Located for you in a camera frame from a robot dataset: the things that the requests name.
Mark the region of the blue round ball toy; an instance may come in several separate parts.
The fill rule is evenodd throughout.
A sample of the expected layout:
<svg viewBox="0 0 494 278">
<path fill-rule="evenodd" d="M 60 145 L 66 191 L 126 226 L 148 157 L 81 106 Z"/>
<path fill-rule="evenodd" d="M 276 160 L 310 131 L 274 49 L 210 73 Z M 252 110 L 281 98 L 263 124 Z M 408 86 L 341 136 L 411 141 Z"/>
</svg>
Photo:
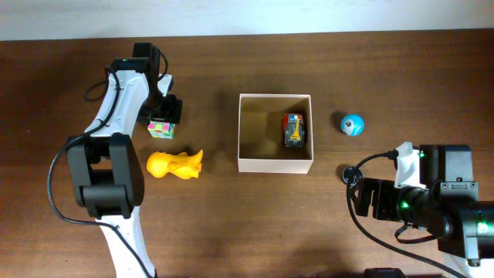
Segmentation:
<svg viewBox="0 0 494 278">
<path fill-rule="evenodd" d="M 340 127 L 347 136 L 358 136 L 364 131 L 364 119 L 358 114 L 348 114 L 342 119 Z"/>
</svg>

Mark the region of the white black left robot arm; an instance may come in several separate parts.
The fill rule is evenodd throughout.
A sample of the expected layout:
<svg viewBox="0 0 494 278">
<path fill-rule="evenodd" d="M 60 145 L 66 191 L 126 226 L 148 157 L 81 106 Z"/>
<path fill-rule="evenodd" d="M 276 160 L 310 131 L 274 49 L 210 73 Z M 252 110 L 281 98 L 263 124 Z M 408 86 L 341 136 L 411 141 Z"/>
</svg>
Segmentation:
<svg viewBox="0 0 494 278">
<path fill-rule="evenodd" d="M 140 226 L 144 173 L 132 135 L 136 124 L 179 124 L 182 102 L 173 78 L 160 69 L 164 54 L 149 42 L 134 44 L 127 58 L 106 69 L 105 91 L 94 120 L 63 147 L 76 203 L 87 225 L 102 229 L 118 277 L 156 277 Z"/>
</svg>

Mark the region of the black round spinner toy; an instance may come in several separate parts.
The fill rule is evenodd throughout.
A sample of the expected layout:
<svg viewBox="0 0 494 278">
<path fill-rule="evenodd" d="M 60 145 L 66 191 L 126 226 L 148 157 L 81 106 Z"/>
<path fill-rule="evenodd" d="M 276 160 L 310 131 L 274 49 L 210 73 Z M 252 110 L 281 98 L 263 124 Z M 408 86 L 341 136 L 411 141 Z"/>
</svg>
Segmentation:
<svg viewBox="0 0 494 278">
<path fill-rule="evenodd" d="M 362 177 L 362 171 L 354 166 L 346 167 L 342 173 L 343 182 L 345 184 L 350 184 L 351 186 L 355 186 Z"/>
</svg>

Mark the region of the orange rubber dinosaur toy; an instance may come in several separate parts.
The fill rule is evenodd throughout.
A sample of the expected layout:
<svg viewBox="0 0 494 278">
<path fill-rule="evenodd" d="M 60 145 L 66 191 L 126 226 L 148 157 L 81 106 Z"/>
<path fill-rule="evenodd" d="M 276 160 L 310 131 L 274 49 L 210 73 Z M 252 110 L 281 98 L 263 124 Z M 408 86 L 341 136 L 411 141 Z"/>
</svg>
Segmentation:
<svg viewBox="0 0 494 278">
<path fill-rule="evenodd" d="M 184 180 L 198 178 L 202 170 L 203 155 L 203 150 L 194 155 L 188 155 L 186 152 L 168 154 L 157 151 L 147 159 L 146 168 L 155 178 L 163 178 L 167 174 Z"/>
</svg>

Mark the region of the red grey toy truck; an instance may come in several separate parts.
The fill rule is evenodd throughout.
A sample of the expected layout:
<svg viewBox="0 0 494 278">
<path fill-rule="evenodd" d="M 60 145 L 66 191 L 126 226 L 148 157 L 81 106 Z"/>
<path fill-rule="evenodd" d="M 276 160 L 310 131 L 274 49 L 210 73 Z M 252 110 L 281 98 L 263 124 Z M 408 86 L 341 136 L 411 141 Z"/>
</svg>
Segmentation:
<svg viewBox="0 0 494 278">
<path fill-rule="evenodd" d="M 302 148 L 305 145 L 305 127 L 302 114 L 285 114 L 283 143 L 286 147 Z"/>
</svg>

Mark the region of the colourful puzzle cube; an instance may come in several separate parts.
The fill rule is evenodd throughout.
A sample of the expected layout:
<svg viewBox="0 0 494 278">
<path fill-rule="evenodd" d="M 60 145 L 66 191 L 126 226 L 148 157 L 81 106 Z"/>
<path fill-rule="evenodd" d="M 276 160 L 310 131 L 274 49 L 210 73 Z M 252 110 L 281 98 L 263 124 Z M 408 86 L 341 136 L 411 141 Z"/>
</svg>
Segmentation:
<svg viewBox="0 0 494 278">
<path fill-rule="evenodd" d="M 147 130 L 154 138 L 172 139 L 174 137 L 175 124 L 168 122 L 151 121 Z"/>
</svg>

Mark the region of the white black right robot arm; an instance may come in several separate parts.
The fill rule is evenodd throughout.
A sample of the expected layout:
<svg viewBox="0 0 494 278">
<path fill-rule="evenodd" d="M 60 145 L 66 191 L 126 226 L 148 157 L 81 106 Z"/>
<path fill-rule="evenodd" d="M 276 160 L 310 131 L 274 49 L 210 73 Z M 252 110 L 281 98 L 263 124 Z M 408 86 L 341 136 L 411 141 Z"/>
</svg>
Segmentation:
<svg viewBox="0 0 494 278">
<path fill-rule="evenodd" d="M 393 250 L 456 277 L 491 277 L 493 203 L 479 200 L 471 148 L 405 142 L 382 155 L 394 163 L 392 181 L 364 177 L 362 162 L 343 171 L 351 217 L 401 223 L 394 234 L 399 243 L 405 242 L 400 234 L 407 229 L 424 229 L 427 236 L 409 243 L 436 241 L 443 263 Z"/>
</svg>

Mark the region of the white cardboard box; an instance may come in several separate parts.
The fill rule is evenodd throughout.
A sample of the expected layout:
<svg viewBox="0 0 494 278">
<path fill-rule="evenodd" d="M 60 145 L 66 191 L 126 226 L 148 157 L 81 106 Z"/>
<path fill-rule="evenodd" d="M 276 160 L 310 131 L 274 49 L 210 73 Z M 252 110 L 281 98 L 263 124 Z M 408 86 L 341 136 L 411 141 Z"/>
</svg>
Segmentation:
<svg viewBox="0 0 494 278">
<path fill-rule="evenodd" d="M 242 93 L 239 95 L 237 160 L 240 172 L 306 174 L 314 161 L 311 96 Z M 300 114 L 302 147 L 284 144 L 283 121 Z"/>
</svg>

